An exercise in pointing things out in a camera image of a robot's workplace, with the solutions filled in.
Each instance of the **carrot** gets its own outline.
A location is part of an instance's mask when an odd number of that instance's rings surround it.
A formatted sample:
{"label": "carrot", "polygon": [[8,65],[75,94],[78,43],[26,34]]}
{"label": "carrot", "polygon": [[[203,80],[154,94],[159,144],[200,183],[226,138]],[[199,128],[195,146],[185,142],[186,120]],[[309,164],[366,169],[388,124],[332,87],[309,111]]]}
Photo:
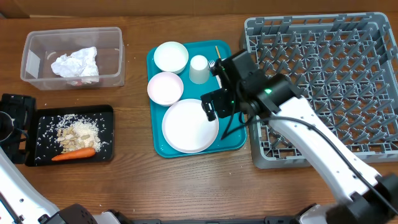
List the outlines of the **carrot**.
{"label": "carrot", "polygon": [[93,147],[86,147],[82,149],[78,149],[73,152],[67,152],[65,154],[61,154],[52,158],[52,161],[64,161],[68,159],[82,159],[88,158],[95,155],[95,149]]}

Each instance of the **gray bin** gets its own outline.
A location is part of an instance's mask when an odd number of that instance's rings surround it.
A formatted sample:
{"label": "gray bin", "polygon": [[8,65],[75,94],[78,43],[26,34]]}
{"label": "gray bin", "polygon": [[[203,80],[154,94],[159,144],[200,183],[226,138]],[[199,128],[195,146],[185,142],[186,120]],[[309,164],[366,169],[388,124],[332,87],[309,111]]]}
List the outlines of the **gray bin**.
{"label": "gray bin", "polygon": [[[301,88],[360,159],[398,161],[398,48],[386,15],[253,17],[241,44],[266,75],[286,74]],[[253,124],[249,133],[258,168],[310,165],[271,127]]]}

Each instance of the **camera lens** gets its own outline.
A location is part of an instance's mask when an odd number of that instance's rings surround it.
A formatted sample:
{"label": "camera lens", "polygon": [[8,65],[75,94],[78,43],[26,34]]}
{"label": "camera lens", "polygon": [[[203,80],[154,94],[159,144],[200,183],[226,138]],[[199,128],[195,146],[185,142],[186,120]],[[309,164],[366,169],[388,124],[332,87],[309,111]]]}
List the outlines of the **camera lens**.
{"label": "camera lens", "polygon": [[6,140],[14,130],[11,117],[0,111],[0,142]]}

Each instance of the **teal tray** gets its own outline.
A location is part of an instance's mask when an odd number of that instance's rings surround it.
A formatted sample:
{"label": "teal tray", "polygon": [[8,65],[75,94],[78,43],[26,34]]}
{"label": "teal tray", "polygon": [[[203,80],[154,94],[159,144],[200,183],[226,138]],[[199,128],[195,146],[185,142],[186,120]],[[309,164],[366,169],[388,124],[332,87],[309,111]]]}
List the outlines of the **teal tray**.
{"label": "teal tray", "polygon": [[[201,85],[194,84],[189,79],[189,64],[191,58],[196,55],[203,55],[207,58],[207,60],[216,60],[218,58],[215,49],[216,45],[218,46],[218,50],[220,51],[221,58],[226,58],[231,56],[231,49],[229,48],[228,44],[221,40],[209,40],[204,42],[184,44],[184,46],[188,49],[189,60],[184,71],[179,74],[180,78],[184,83],[184,92],[182,93],[181,100],[190,99],[190,98],[200,100],[200,96],[202,96],[203,94],[209,93],[211,91],[220,88],[217,79],[212,76],[205,84]],[[154,62],[155,50],[156,48],[152,49],[147,55],[148,81],[154,75],[158,74],[159,72],[162,72],[155,65]],[[156,152],[162,157],[175,158],[181,156],[192,156],[198,154],[208,154],[213,152],[237,150],[244,145],[248,137],[248,135],[246,134],[246,129],[241,129],[221,141],[220,139],[221,135],[224,132],[225,127],[229,121],[229,117],[227,117],[219,120],[220,128],[218,131],[217,138],[209,148],[207,148],[202,152],[193,153],[193,154],[178,152],[166,142],[162,133],[162,120],[168,108],[169,108],[168,106],[160,106],[154,103],[152,100],[150,101],[150,116],[152,120],[152,132],[154,135],[154,147]],[[239,126],[239,119],[238,116],[235,115],[229,130],[237,126]]]}

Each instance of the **clear plastic container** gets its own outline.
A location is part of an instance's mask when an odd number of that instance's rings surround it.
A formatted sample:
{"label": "clear plastic container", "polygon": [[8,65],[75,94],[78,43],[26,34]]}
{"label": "clear plastic container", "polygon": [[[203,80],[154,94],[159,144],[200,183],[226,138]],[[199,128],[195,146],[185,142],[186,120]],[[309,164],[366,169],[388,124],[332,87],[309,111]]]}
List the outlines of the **clear plastic container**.
{"label": "clear plastic container", "polygon": [[[97,48],[98,76],[63,78],[53,73],[51,64],[59,56],[87,47]],[[40,90],[123,86],[124,55],[118,27],[35,31],[26,38],[21,79]]]}

